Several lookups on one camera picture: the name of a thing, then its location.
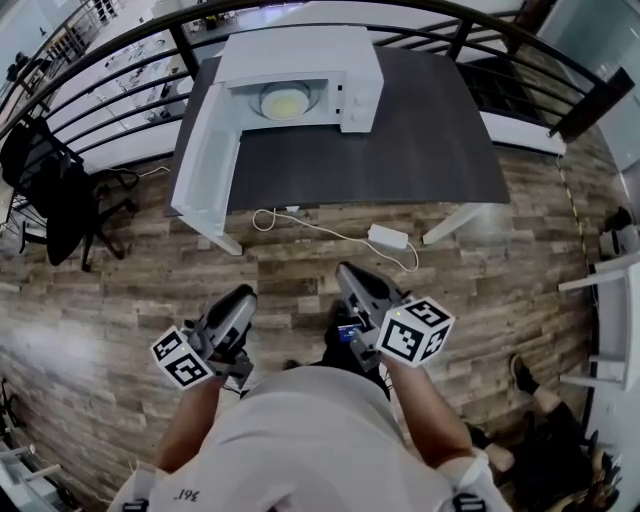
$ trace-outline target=black office chair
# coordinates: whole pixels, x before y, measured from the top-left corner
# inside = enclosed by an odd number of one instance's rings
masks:
[[[3,179],[47,219],[46,239],[29,235],[23,225],[22,248],[25,242],[46,243],[49,261],[57,266],[84,237],[82,270],[89,272],[89,250],[97,236],[116,258],[122,259],[123,253],[113,247],[102,225],[121,208],[134,214],[137,207],[124,199],[100,212],[100,201],[109,188],[99,185],[105,178],[115,178],[129,191],[138,184],[138,175],[112,170],[87,174],[82,158],[51,134],[43,118],[26,121],[28,124],[19,124],[11,131],[0,151]],[[127,182],[125,176],[132,179]]]

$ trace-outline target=open microwave door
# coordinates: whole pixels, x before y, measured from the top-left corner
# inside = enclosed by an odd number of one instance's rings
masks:
[[[182,220],[210,240],[224,234],[241,134],[231,93],[223,84],[212,85],[193,126],[171,199]]]

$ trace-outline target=white t-shirt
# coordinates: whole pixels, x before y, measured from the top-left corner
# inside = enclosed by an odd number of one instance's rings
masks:
[[[176,473],[139,467],[109,512],[139,498],[151,512],[444,512],[456,493],[510,510],[486,457],[426,466],[405,448],[378,386],[311,366],[254,388]]]

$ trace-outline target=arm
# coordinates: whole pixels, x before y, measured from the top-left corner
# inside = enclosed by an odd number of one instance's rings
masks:
[[[223,384],[219,379],[211,378],[185,391],[160,440],[156,467],[173,473],[198,454],[213,426]]]
[[[437,468],[448,460],[473,457],[467,427],[438,393],[422,367],[411,368],[383,356],[400,401],[411,439],[425,463]]]

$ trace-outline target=white power adapter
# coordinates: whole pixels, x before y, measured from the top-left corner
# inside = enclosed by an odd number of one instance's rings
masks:
[[[369,241],[393,247],[394,249],[406,249],[409,243],[409,235],[402,231],[385,228],[378,224],[371,224],[369,228]]]

